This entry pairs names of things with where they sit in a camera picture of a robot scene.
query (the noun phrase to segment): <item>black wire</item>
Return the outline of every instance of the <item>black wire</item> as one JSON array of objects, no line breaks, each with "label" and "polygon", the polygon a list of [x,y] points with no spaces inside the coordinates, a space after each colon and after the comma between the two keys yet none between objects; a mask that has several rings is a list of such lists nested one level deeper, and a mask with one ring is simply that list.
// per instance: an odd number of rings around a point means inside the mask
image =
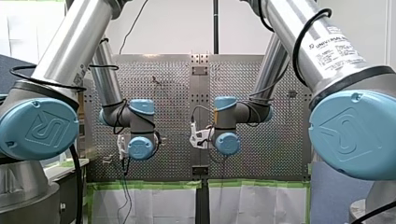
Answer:
[{"label": "black wire", "polygon": [[331,17],[332,16],[332,10],[329,8],[323,8],[321,11],[319,11],[314,17],[309,19],[309,21],[306,22],[306,24],[303,27],[303,30],[300,32],[296,39],[296,43],[294,45],[293,49],[293,54],[292,54],[292,64],[293,64],[293,69],[294,69],[294,74],[295,76],[299,79],[299,81],[306,86],[306,82],[301,76],[301,70],[300,70],[300,65],[298,63],[298,56],[300,53],[300,48],[303,43],[303,39],[306,35],[306,33],[309,31],[309,29],[312,27],[315,21],[318,19],[322,18],[323,16]]},{"label": "black wire", "polygon": [[114,71],[119,70],[120,68],[114,64],[105,64],[105,65],[99,65],[99,64],[90,64],[90,68],[110,68]]},{"label": "black wire", "polygon": [[124,171],[124,169],[125,169],[125,159],[122,159],[121,160],[121,170],[122,170],[122,176],[123,176],[123,179],[121,180],[121,185],[122,185],[122,190],[124,191],[124,196],[125,196],[125,204],[123,205],[123,206],[121,206],[118,210],[117,210],[117,221],[120,223],[120,210],[122,210],[122,208],[124,208],[127,204],[128,204],[128,197],[127,197],[127,194],[126,194],[126,188],[125,188],[125,186],[124,186],[124,177],[125,177],[125,171]]},{"label": "black wire", "polygon": [[149,156],[147,158],[147,160],[153,158],[155,156],[155,154],[157,154],[158,150],[160,150],[160,145],[163,143],[163,140],[161,139],[160,133],[157,132],[157,131],[154,131],[154,134],[155,134],[155,136],[158,139],[158,143],[157,143],[157,146],[155,147],[155,150],[152,152],[151,156]]},{"label": "black wire", "polygon": [[123,99],[122,101],[124,102],[124,104],[122,107],[119,108],[119,111],[117,112],[116,123],[113,126],[114,134],[120,134],[125,129],[125,127],[122,127],[119,131],[117,131],[117,126],[121,126],[120,117],[122,115],[122,112],[125,109],[125,107],[128,105],[128,102],[126,101],[126,99]]},{"label": "black wire", "polygon": [[265,26],[265,28],[267,28],[267,30],[274,32],[274,29],[268,25],[268,23],[265,21],[264,19],[264,15],[262,15],[262,0],[259,0],[259,16],[260,16],[260,20],[262,21],[262,24]]},{"label": "black wire", "polygon": [[247,108],[249,109],[249,113],[251,111],[253,111],[256,114],[257,119],[259,120],[259,122],[257,122],[256,124],[247,123],[247,126],[252,127],[252,128],[258,127],[262,121],[262,116],[260,115],[259,111],[257,111],[256,108],[254,108],[252,105],[250,105],[249,102],[239,101],[238,103],[247,106]]},{"label": "black wire", "polygon": [[81,166],[79,165],[78,154],[74,145],[70,146],[70,153],[72,154],[73,163],[76,170],[76,181],[77,181],[77,212],[76,212],[76,224],[82,223],[82,176]]},{"label": "black wire", "polygon": [[126,171],[125,171],[124,176],[123,176],[125,189],[126,189],[126,194],[128,196],[128,199],[129,199],[129,202],[130,202],[129,203],[130,206],[129,206],[128,213],[126,214],[126,217],[125,217],[124,221],[122,222],[122,224],[126,223],[126,220],[128,220],[128,216],[129,216],[129,214],[131,214],[131,211],[132,211],[132,198],[131,198],[131,195],[129,194],[128,185],[126,183],[126,176],[128,175],[128,172],[129,172],[129,164],[130,164],[130,162],[131,162],[131,159],[128,159],[128,164],[126,166]]},{"label": "black wire", "polygon": [[48,81],[44,81],[44,80],[40,80],[40,79],[35,79],[33,77],[27,77],[26,75],[17,72],[17,71],[20,71],[20,70],[35,69],[35,68],[36,68],[36,65],[15,66],[15,67],[9,69],[9,73],[12,74],[15,77],[20,77],[22,79],[26,79],[28,81],[31,81],[31,82],[34,82],[34,83],[40,84],[40,85],[48,85],[48,86],[60,87],[60,88],[65,88],[65,89],[69,89],[69,90],[76,90],[76,91],[85,91],[85,90],[87,90],[84,87],[67,86],[67,85],[63,85],[63,84],[59,84],[59,83],[55,83],[55,82],[48,82]]},{"label": "black wire", "polygon": [[122,185],[122,189],[124,191],[125,204],[117,210],[117,221],[119,223],[120,223],[120,210],[122,210],[128,203],[130,204],[128,213],[127,213],[125,219],[122,222],[123,224],[125,224],[126,220],[128,219],[128,216],[131,214],[131,210],[132,210],[132,198],[131,198],[131,195],[129,193],[128,185],[127,185],[127,181],[126,181],[126,176],[129,173],[130,162],[131,162],[131,159],[128,159],[128,163],[127,163],[127,166],[125,168],[125,159],[121,160],[121,170],[122,170],[121,185]]},{"label": "black wire", "polygon": [[268,87],[266,87],[266,88],[264,88],[264,89],[262,89],[262,90],[260,90],[260,91],[253,92],[253,93],[249,94],[248,96],[249,96],[249,97],[252,97],[252,96],[261,94],[261,93],[263,93],[263,92],[265,92],[265,91],[268,91],[268,90],[270,90],[271,88],[273,88],[273,87],[274,87],[280,80],[282,80],[282,78],[286,75],[286,72],[288,71],[288,67],[289,67],[289,66],[287,65],[286,68],[285,68],[285,70],[283,70],[282,74],[280,74],[280,76],[274,81],[273,84],[271,84],[270,86],[268,86]]},{"label": "black wire", "polygon": [[128,33],[126,34],[126,36],[124,37],[124,40],[123,40],[123,42],[122,42],[122,45],[121,45],[120,53],[119,53],[119,54],[122,54],[122,49],[123,49],[123,47],[125,46],[126,39],[128,38],[128,35],[130,35],[131,32],[132,32],[132,30],[134,29],[134,26],[136,25],[137,20],[139,20],[140,14],[142,14],[142,11],[143,11],[143,9],[145,8],[145,5],[146,5],[146,3],[147,3],[148,1],[149,1],[149,0],[146,0],[145,3],[143,3],[143,6],[140,8],[140,11],[139,11],[139,13],[138,13],[137,16],[136,16],[136,19],[134,19],[134,24],[131,26],[131,29],[129,30],[129,32],[128,32]]},{"label": "black wire", "polygon": [[145,117],[141,116],[139,113],[135,112],[134,110],[130,109],[132,113],[134,113],[136,116],[138,116],[140,119],[144,120],[145,122],[147,122],[148,124],[150,124],[153,128],[155,128],[155,123],[152,122],[149,119],[146,119]]},{"label": "black wire", "polygon": [[389,209],[392,209],[394,207],[396,207],[396,202],[385,204],[384,206],[379,207],[379,208],[375,209],[374,211],[356,219],[355,221],[352,222],[352,224],[361,224],[361,223],[363,223],[363,221],[365,221],[371,217],[374,217],[380,213],[388,211]]},{"label": "black wire", "polygon": [[108,43],[108,41],[109,41],[108,38],[103,38],[103,39],[100,40],[100,43],[99,43],[99,44],[102,44],[103,42],[107,42],[107,43]]}]

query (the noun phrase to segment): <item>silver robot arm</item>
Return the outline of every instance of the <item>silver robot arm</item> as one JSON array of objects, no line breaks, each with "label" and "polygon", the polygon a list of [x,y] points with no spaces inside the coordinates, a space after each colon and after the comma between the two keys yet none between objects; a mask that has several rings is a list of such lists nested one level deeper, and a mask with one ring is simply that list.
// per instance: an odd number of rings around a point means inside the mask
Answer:
[{"label": "silver robot arm", "polygon": [[313,93],[309,136],[320,157],[352,177],[396,179],[395,72],[366,62],[332,23],[332,12],[313,0],[245,1],[259,15],[261,3],[275,31],[254,91],[270,88],[243,104],[232,96],[216,98],[212,145],[232,155],[240,148],[236,123],[270,117],[270,106],[254,100],[267,103],[289,54],[297,78]]},{"label": "silver robot arm", "polygon": [[19,161],[39,161],[70,148],[78,135],[77,91],[91,68],[104,108],[103,123],[131,127],[129,155],[137,160],[151,156],[161,142],[154,132],[153,102],[123,100],[115,72],[103,66],[112,64],[110,49],[103,41],[105,30],[125,3],[73,3],[32,77],[17,81],[0,107],[0,154]]}]

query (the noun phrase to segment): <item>blue cap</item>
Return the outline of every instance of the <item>blue cap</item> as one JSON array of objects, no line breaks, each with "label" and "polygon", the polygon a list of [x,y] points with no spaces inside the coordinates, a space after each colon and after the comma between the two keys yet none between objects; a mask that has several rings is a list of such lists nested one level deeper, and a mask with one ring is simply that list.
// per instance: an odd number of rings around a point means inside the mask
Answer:
[{"label": "blue cap", "polygon": [[215,108],[220,110],[228,109],[236,105],[236,97],[234,96],[218,96],[215,99]]},{"label": "blue cap", "polygon": [[0,118],[0,152],[16,160],[55,157],[69,149],[77,135],[74,109],[52,98],[25,101]]},{"label": "blue cap", "polygon": [[310,118],[309,136],[335,170],[359,179],[396,179],[396,99],[375,91],[339,91]]},{"label": "blue cap", "polygon": [[154,145],[146,137],[135,137],[128,144],[129,157],[136,161],[148,159],[153,150]]},{"label": "blue cap", "polygon": [[216,149],[219,153],[232,156],[241,148],[241,141],[238,135],[234,133],[223,133],[216,139]]},{"label": "blue cap", "polygon": [[154,102],[152,100],[131,100],[129,103],[129,108],[140,114],[154,115]]}]

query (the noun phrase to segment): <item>pegboard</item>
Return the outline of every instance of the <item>pegboard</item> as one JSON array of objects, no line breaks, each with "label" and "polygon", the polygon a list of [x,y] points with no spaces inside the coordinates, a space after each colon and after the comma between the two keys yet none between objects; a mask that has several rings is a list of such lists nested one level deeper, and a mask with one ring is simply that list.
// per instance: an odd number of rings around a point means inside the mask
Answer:
[{"label": "pegboard", "polygon": [[[261,63],[262,57],[257,56],[210,56],[211,109],[217,96],[246,100]],[[274,98],[274,116],[269,122],[256,128],[237,124],[242,148],[238,154],[224,161],[215,149],[211,151],[217,162],[210,161],[209,178],[302,180],[308,176],[310,146],[306,143],[306,125],[310,93],[291,66],[277,84]]]},{"label": "pegboard", "polygon": [[[159,151],[149,161],[131,161],[129,179],[190,180],[190,56],[118,56],[113,59],[122,95],[127,100],[152,99],[155,104],[156,130],[163,139]],[[111,127],[100,123],[101,105],[95,87],[87,119],[92,120],[95,157],[87,177],[89,181],[121,178],[121,164]]]},{"label": "pegboard", "polygon": [[[120,67],[117,76],[124,98],[154,100],[154,120],[164,138],[159,152],[151,160],[131,162],[128,178],[172,181],[191,180],[191,167],[197,165],[196,150],[199,149],[192,148],[189,141],[191,92],[199,86],[200,92],[209,95],[211,105],[219,95],[246,100],[259,73],[262,56],[210,55],[209,74],[202,77],[208,78],[209,88],[206,81],[191,82],[194,61],[190,55],[121,55],[113,60]],[[95,152],[87,173],[88,181],[120,179],[117,136],[111,127],[97,119],[101,109],[98,94],[94,85],[88,87],[86,148]],[[290,91],[296,91],[297,96],[290,98]],[[209,165],[209,178],[301,180],[307,176],[310,146],[304,142],[307,134],[303,129],[307,124],[309,94],[290,68],[278,85],[275,98],[271,121],[258,128],[238,125],[242,138],[239,154],[225,164],[205,160]],[[217,159],[221,158],[215,149],[211,152]]]}]

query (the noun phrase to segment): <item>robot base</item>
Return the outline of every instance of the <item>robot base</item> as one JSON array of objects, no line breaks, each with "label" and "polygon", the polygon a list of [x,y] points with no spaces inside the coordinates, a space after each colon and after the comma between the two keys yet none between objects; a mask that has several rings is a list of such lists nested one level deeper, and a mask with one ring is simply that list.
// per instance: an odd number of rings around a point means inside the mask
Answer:
[{"label": "robot base", "polygon": [[0,223],[59,224],[60,212],[59,185],[51,183],[43,196],[0,208]]}]

